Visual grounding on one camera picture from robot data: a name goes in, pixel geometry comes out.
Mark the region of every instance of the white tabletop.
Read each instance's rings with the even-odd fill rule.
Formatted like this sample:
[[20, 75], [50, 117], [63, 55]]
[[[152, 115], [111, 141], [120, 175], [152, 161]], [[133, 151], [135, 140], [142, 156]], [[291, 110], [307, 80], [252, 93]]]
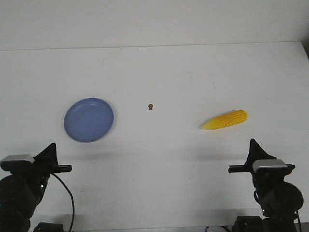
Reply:
[[[261, 215], [251, 175], [227, 172], [245, 162], [250, 138], [296, 165], [286, 180], [308, 198], [309, 62], [299, 42], [0, 55], [0, 157], [36, 155], [56, 142], [59, 164], [73, 165], [60, 176], [75, 197], [75, 230], [231, 225]], [[82, 144], [66, 135], [63, 119], [89, 97], [109, 102], [115, 122]], [[242, 124], [199, 128], [239, 109], [248, 113]], [[67, 227], [70, 212], [51, 178], [32, 224]], [[309, 221], [307, 201], [300, 215]]]

